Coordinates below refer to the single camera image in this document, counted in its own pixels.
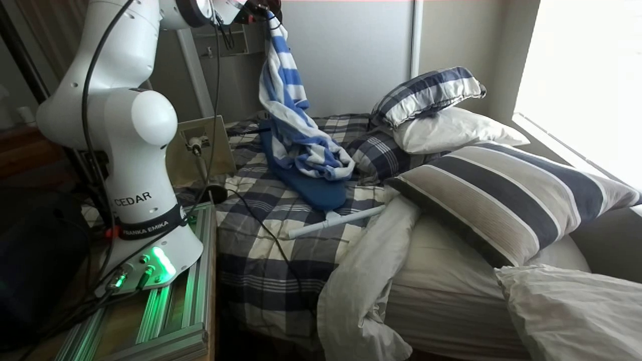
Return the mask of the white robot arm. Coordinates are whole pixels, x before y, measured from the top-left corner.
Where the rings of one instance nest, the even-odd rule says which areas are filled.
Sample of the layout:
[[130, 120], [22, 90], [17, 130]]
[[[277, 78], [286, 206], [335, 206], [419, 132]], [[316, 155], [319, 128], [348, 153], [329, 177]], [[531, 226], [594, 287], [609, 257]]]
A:
[[144, 80], [161, 30], [230, 24], [247, 0], [88, 0], [76, 56], [35, 110], [37, 130], [67, 149], [100, 155], [114, 244], [99, 289], [133, 292], [172, 282], [202, 255], [168, 172], [179, 130], [174, 107]]

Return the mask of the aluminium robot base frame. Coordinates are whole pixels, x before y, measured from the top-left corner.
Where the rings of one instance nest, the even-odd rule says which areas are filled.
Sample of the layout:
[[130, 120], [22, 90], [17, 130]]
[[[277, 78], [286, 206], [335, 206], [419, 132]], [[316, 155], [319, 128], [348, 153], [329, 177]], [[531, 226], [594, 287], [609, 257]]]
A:
[[216, 216], [191, 213], [202, 257], [168, 287], [99, 308], [72, 328], [53, 361], [205, 361], [214, 355]]

